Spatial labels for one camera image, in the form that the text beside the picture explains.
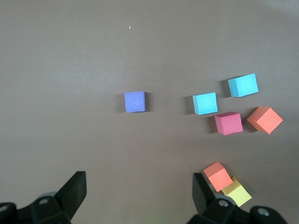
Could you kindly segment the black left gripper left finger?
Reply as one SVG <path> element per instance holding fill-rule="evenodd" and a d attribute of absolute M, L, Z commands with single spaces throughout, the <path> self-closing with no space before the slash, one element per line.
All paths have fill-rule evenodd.
<path fill-rule="evenodd" d="M 45 193 L 26 207 L 0 204 L 2 224 L 70 224 L 87 194 L 86 172 L 77 171 L 58 192 Z"/>

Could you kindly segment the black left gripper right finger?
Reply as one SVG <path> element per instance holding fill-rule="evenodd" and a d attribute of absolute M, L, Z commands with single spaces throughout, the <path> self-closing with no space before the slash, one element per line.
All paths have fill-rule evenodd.
<path fill-rule="evenodd" d="M 285 224 L 274 209 L 254 206 L 250 212 L 240 209 L 228 196 L 216 196 L 201 173 L 192 177 L 192 199 L 197 210 L 189 224 Z"/>

